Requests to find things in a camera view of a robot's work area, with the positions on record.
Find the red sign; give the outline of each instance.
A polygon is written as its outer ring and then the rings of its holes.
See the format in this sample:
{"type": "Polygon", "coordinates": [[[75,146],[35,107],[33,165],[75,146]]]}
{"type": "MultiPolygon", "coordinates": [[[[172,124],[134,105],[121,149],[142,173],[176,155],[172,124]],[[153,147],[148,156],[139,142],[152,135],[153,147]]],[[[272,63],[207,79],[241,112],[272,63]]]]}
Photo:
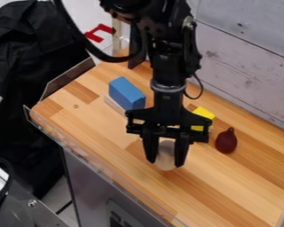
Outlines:
{"type": "Polygon", "coordinates": [[[85,36],[87,38],[97,42],[97,43],[101,43],[104,40],[104,38],[95,35],[95,33],[98,32],[98,31],[104,31],[104,32],[107,32],[108,34],[111,34],[111,35],[114,34],[113,28],[108,27],[108,26],[103,25],[103,24],[99,24],[97,27],[93,28],[90,32],[86,32],[85,36]]]}

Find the yellow block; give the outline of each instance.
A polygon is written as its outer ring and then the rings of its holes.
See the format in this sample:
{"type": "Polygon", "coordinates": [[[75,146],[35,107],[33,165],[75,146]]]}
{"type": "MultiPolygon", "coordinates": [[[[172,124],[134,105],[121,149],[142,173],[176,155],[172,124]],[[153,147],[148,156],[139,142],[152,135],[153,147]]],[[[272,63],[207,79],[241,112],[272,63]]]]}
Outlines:
{"type": "MultiPolygon", "coordinates": [[[[194,111],[193,111],[193,114],[197,114],[199,116],[202,116],[202,117],[206,117],[206,118],[209,118],[211,119],[212,121],[215,119],[215,115],[213,113],[211,113],[210,111],[208,111],[207,109],[199,106],[198,108],[196,108],[194,111]]],[[[196,131],[203,131],[203,126],[192,126],[192,130],[196,130],[196,131]]]]}

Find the red ball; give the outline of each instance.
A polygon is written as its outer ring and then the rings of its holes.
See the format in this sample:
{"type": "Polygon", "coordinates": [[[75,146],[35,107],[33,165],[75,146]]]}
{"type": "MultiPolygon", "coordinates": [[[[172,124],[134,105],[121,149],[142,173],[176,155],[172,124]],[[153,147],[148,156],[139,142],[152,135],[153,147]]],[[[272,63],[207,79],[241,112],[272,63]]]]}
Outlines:
{"type": "Polygon", "coordinates": [[[234,134],[234,128],[229,128],[217,136],[215,146],[221,153],[233,153],[237,144],[238,141],[234,134]]]}

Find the blue block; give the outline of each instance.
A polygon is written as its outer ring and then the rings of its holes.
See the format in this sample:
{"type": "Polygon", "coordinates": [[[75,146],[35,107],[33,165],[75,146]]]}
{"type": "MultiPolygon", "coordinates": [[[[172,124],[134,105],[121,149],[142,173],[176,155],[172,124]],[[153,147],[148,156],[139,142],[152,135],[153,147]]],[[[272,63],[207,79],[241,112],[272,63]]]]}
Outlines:
{"type": "Polygon", "coordinates": [[[109,83],[109,96],[124,110],[144,109],[146,96],[124,77],[109,83]]]}

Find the floor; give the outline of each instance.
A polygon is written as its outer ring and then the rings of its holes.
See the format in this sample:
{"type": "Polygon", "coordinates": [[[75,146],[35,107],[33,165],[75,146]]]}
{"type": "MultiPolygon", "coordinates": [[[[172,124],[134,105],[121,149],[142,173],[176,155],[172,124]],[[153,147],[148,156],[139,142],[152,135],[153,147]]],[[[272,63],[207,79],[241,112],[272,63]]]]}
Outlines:
{"type": "Polygon", "coordinates": [[[78,227],[67,180],[63,176],[42,199],[42,202],[55,212],[70,227],[78,227]]]}

